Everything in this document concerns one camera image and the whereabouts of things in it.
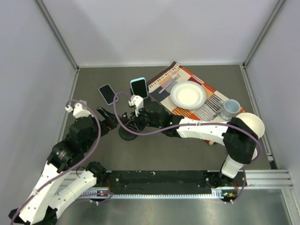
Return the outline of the black phone stand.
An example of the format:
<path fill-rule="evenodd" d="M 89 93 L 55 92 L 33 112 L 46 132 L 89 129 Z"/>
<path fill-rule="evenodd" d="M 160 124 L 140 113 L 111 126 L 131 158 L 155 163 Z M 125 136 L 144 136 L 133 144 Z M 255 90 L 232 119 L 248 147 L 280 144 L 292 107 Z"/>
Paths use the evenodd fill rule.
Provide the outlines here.
<path fill-rule="evenodd" d="M 130 114 L 130 116 L 128 116 L 128 114 L 125 112 L 120 117 L 120 120 L 127 129 L 129 129 L 133 132 L 139 133 L 138 126 L 136 125 L 136 122 L 134 121 L 132 114 Z M 120 126 L 120 128 L 119 128 L 119 135 L 125 141 L 132 141 L 137 137 L 137 135 L 128 132 L 122 126 Z"/>
<path fill-rule="evenodd" d="M 143 100 L 144 100 L 143 107 L 145 107 L 147 104 L 149 104 L 152 101 L 150 97 L 144 98 Z"/>

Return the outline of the purple case phone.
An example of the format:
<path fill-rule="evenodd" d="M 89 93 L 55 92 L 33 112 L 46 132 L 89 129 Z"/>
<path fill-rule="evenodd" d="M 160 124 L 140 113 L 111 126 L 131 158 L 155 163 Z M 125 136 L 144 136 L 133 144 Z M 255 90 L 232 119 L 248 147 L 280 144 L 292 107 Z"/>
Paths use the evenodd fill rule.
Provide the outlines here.
<path fill-rule="evenodd" d="M 98 88 L 98 91 L 107 105 L 112 105 L 115 97 L 115 92 L 109 84 L 105 84 Z"/>

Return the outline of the blue case phone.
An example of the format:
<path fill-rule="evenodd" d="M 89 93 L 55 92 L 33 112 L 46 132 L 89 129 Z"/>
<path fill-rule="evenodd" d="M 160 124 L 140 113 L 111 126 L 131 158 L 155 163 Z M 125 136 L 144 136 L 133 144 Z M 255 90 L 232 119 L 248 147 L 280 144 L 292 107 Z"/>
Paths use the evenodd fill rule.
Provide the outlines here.
<path fill-rule="evenodd" d="M 130 86 L 133 95 L 140 96 L 142 98 L 147 98 L 148 95 L 148 86 L 146 79 L 144 77 L 136 78 L 130 81 Z"/>

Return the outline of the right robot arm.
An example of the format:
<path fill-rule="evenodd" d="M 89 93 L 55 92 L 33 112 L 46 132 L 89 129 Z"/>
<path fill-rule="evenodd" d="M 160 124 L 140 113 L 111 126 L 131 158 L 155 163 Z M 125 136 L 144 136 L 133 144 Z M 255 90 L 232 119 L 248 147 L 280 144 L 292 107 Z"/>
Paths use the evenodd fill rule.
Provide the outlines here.
<path fill-rule="evenodd" d="M 258 140 L 264 134 L 265 126 L 252 113 L 240 113 L 224 122 L 205 122 L 169 114 L 158 102 L 144 104 L 138 96 L 128 104 L 134 108 L 128 123 L 134 135 L 143 135 L 145 127 L 152 127 L 169 137 L 195 138 L 225 146 L 228 155 L 218 177 L 223 185 L 231 185 L 238 172 L 261 152 Z"/>

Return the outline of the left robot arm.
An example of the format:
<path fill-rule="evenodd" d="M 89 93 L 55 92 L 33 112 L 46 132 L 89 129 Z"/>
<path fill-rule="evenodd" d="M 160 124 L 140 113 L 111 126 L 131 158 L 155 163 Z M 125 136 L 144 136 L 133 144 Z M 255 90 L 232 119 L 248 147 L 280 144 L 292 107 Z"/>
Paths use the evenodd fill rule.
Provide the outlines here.
<path fill-rule="evenodd" d="M 23 206 L 11 210 L 11 224 L 54 225 L 86 190 L 108 184 L 106 169 L 99 162 L 90 162 L 71 184 L 58 190 L 72 170 L 96 149 L 94 144 L 99 143 L 99 138 L 118 125 L 116 116 L 102 107 L 97 111 L 104 117 L 103 121 L 80 103 L 68 106 L 66 110 L 73 113 L 75 122 L 69 127 L 66 138 L 53 146 L 29 198 Z"/>

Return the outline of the white paper plate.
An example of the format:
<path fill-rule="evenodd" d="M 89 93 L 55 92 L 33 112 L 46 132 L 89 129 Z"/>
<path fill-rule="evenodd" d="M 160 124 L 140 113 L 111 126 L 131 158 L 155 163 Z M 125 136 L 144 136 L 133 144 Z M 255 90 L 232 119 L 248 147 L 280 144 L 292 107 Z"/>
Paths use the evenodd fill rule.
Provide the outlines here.
<path fill-rule="evenodd" d="M 176 106 L 187 110 L 198 109 L 207 97 L 204 88 L 193 81 L 177 83 L 172 87 L 170 96 Z"/>

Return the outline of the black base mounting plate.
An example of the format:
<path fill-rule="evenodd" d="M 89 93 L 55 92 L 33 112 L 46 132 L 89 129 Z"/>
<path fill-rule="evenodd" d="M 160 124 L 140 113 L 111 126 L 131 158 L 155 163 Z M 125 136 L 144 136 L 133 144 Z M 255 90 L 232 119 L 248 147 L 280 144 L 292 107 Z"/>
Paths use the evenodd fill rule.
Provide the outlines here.
<path fill-rule="evenodd" d="M 117 195 L 210 194 L 221 186 L 218 173 L 208 171 L 112 171 L 109 181 Z"/>

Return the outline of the colourful patterned cloth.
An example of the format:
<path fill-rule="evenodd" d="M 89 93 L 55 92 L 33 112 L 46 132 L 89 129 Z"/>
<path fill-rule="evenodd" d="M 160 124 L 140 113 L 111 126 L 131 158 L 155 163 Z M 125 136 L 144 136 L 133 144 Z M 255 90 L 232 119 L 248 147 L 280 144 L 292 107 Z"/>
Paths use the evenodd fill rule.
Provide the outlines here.
<path fill-rule="evenodd" d="M 164 92 L 159 94 L 173 78 L 181 73 L 178 80 L 173 82 Z M 176 106 L 170 96 L 171 89 L 174 85 L 180 82 L 193 81 L 201 85 L 206 92 L 206 101 L 198 109 L 187 110 Z M 149 88 L 149 94 L 151 94 L 158 102 L 160 102 L 167 110 L 175 115 L 188 117 L 192 120 L 212 121 L 212 122 L 223 122 L 223 118 L 219 116 L 221 110 L 220 101 L 226 101 L 229 98 L 223 95 L 218 90 L 211 87 L 208 83 L 194 75 L 185 67 L 181 66 L 177 62 L 173 62 L 171 65 L 166 67 L 164 70 L 159 72 L 156 76 L 147 81 Z"/>

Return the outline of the light blue mug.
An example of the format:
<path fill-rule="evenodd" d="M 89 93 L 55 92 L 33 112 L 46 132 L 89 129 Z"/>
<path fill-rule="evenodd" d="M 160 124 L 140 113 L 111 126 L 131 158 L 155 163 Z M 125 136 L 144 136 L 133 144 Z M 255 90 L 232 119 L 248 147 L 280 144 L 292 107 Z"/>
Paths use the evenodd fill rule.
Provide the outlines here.
<path fill-rule="evenodd" d="M 240 111 L 240 104 L 234 99 L 228 99 L 226 101 L 220 101 L 221 112 L 220 117 L 226 121 L 229 121 L 232 117 L 235 117 Z"/>

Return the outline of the white bowl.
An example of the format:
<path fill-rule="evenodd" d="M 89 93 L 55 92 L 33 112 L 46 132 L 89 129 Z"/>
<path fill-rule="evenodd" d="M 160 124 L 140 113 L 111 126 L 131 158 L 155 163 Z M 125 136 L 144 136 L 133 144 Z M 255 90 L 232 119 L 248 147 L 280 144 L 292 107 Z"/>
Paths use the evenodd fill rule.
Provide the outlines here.
<path fill-rule="evenodd" d="M 256 115 L 248 112 L 240 113 L 236 116 L 241 119 L 254 133 L 261 138 L 265 132 L 263 121 Z"/>

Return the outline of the pink handled fork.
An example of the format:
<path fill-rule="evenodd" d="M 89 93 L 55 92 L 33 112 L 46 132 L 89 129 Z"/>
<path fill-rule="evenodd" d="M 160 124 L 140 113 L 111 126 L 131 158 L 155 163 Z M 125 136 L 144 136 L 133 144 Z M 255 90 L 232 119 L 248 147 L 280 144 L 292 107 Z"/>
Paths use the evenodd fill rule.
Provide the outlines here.
<path fill-rule="evenodd" d="M 162 92 L 164 92 L 173 82 L 175 82 L 176 80 L 178 80 L 181 76 L 181 73 L 178 73 L 172 81 L 170 81 L 165 87 L 162 88 L 162 90 L 159 91 L 159 94 L 161 94 Z"/>

